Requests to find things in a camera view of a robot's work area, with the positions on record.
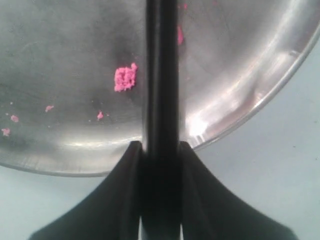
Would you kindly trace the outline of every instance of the metal surface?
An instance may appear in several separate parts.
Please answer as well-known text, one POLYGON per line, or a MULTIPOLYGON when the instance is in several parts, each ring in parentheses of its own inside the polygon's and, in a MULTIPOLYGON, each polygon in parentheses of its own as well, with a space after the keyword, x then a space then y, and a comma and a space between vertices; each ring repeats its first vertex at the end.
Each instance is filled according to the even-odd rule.
MULTIPOLYGON (((184 3, 181 106, 197 147, 242 124, 289 80, 317 39, 320 0, 184 3)), ((0 0, 0 128, 11 129, 0 138, 1 165, 64 176, 113 168, 142 135, 144 19, 143 0, 0 0), (131 62, 137 85, 114 92, 115 69, 131 62)))

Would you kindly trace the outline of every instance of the metal bowl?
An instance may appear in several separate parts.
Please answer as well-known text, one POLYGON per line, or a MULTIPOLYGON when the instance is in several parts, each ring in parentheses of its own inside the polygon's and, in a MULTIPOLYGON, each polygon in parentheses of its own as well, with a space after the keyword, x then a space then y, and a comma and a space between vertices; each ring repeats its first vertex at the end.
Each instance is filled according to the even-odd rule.
MULTIPOLYGON (((318 38, 320 0, 187 0, 178 7, 184 137, 193 147, 261 109, 318 38)), ((144 14, 143 0, 0 1, 0 127, 10 128, 0 137, 1 165, 99 176, 141 139, 144 14), (132 62, 136 86, 114 92, 116 68, 132 62)))

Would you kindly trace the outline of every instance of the light blue surface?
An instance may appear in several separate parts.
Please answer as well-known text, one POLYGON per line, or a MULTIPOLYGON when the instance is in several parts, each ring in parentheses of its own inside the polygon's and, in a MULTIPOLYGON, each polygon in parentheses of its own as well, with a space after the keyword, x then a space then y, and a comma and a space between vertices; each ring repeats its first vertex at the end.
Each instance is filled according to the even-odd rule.
MULTIPOLYGON (((234 193, 300 240, 319 239, 320 43, 271 103, 199 156, 234 193)), ((0 239, 26 240, 102 180, 0 167, 0 239)))

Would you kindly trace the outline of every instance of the black vertical pole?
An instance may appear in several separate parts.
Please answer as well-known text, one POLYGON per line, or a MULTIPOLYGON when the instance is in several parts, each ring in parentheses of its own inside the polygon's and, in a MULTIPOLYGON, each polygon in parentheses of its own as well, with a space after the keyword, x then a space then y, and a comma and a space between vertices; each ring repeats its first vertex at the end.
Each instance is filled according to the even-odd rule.
POLYGON ((146 1, 141 218, 144 240, 177 240, 181 224, 177 0, 146 1))

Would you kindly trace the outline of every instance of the pink residue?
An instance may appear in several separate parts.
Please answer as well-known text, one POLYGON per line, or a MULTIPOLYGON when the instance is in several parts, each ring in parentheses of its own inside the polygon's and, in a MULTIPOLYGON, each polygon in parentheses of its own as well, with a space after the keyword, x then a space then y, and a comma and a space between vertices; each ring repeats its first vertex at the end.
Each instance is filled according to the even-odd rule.
POLYGON ((55 106, 53 106, 53 105, 49 105, 49 106, 46 106, 46 108, 45 108, 45 112, 47 113, 47 112, 49 112, 51 109, 53 109, 55 106))
POLYGON ((9 137, 10 135, 10 128, 3 128, 1 129, 3 136, 9 137))
POLYGON ((180 26, 178 26, 178 45, 181 45, 184 41, 184 34, 180 26))
POLYGON ((18 118, 17 116, 15 116, 15 115, 12 115, 12 116, 11 116, 11 120, 12 120, 13 122, 15 122, 15 123, 19 122, 19 118, 18 118))
POLYGON ((114 74, 114 91, 121 92, 131 89, 136 84, 138 66, 135 63, 131 67, 119 67, 114 74))
POLYGON ((99 114, 96 116, 97 120, 99 121, 103 117, 104 117, 104 114, 102 113, 102 111, 99 111, 99 114))

